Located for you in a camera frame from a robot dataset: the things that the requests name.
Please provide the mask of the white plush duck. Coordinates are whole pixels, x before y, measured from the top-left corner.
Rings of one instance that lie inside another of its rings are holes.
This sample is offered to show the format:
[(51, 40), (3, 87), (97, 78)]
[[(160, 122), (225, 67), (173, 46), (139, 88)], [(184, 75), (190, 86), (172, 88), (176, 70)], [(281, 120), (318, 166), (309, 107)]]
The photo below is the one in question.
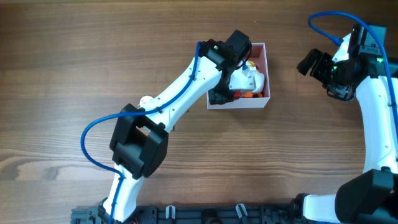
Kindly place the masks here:
[(245, 63), (247, 69), (249, 70), (249, 74), (254, 77), (254, 85), (255, 89), (251, 92), (245, 92), (243, 94), (244, 98), (263, 98), (264, 94), (262, 93), (264, 89), (265, 76), (263, 73), (260, 73), (257, 69), (257, 65), (253, 61), (247, 61)]

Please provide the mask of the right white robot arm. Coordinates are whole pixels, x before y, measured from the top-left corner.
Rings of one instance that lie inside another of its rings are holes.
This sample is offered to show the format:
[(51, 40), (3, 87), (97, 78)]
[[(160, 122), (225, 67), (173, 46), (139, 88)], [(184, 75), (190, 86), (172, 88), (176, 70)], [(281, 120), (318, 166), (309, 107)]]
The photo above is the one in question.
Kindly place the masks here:
[(324, 223), (397, 223), (397, 125), (393, 99), (378, 54), (348, 54), (337, 61), (317, 49), (298, 64), (298, 71), (321, 81), (330, 97), (357, 98), (363, 117), (363, 173), (331, 195), (299, 196), (299, 215)]

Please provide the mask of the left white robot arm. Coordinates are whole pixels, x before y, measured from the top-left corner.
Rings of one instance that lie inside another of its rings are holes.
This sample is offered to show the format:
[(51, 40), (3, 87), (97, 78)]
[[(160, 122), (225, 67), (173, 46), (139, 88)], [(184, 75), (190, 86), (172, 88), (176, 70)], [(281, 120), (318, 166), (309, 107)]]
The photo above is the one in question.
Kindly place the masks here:
[(239, 53), (229, 40), (199, 42), (190, 65), (159, 96), (139, 108), (128, 104), (113, 116), (117, 121), (109, 148), (115, 177), (101, 206), (104, 221), (124, 223), (134, 213), (144, 179), (167, 155), (175, 123), (203, 94), (228, 86), (231, 74), (249, 50)]

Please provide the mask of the red toy fire truck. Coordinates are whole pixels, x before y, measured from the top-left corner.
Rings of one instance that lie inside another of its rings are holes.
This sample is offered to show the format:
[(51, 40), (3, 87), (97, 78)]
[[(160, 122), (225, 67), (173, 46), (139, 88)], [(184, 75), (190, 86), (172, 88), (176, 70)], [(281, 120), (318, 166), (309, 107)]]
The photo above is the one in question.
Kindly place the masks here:
[(242, 96), (243, 96), (243, 93), (240, 90), (236, 90), (234, 92), (234, 99), (240, 99), (240, 98), (242, 98)]

